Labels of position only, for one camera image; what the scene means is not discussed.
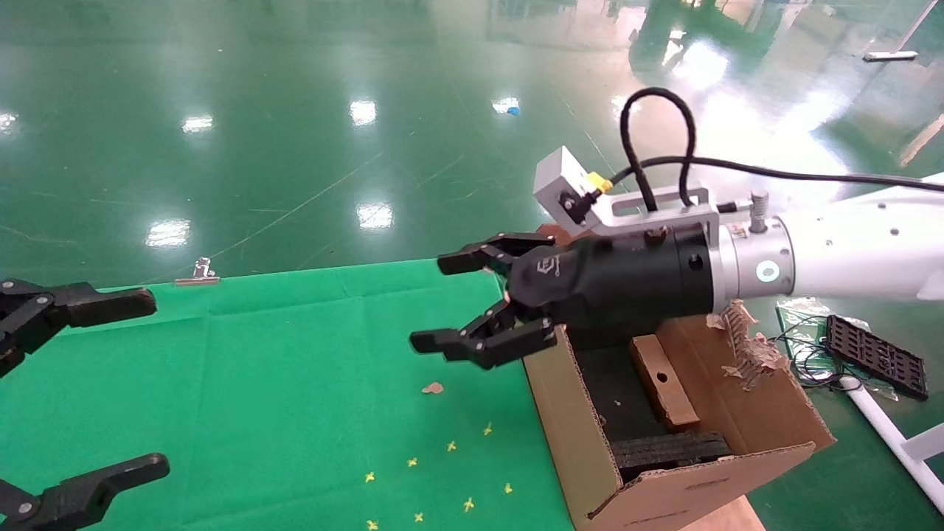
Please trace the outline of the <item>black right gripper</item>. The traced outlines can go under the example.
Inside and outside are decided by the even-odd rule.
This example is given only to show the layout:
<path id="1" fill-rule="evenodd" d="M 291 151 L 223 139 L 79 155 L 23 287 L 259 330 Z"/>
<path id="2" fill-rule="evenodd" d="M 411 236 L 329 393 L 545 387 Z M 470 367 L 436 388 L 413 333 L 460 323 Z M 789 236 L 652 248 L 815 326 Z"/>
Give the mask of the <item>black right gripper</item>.
<path id="1" fill-rule="evenodd" d="M 439 255 L 444 275 L 510 272 L 510 302 L 499 300 L 459 329 L 415 330 L 412 349 L 490 370 L 554 347 L 556 325 L 603 345 L 650 335 L 668 319 L 706 315 L 717 303 L 707 240 L 695 226 L 663 239 L 631 233 L 555 242 L 538 232 L 503 232 Z"/>

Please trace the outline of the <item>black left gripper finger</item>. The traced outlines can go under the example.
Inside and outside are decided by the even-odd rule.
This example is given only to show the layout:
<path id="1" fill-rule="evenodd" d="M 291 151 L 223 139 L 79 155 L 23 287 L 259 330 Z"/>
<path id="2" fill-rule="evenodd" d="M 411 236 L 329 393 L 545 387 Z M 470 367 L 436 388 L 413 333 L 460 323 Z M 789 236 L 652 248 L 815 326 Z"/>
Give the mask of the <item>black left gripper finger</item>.
<path id="1" fill-rule="evenodd" d="M 2 530 L 80 530 L 101 522 L 121 492 L 165 478 L 170 462 L 152 453 L 98 468 L 41 494 L 1 481 Z"/>
<path id="2" fill-rule="evenodd" d="M 89 328 L 154 315 L 145 287 L 100 292 L 90 283 L 41 286 L 20 279 L 1 285 L 1 376 L 11 373 L 65 328 Z"/>

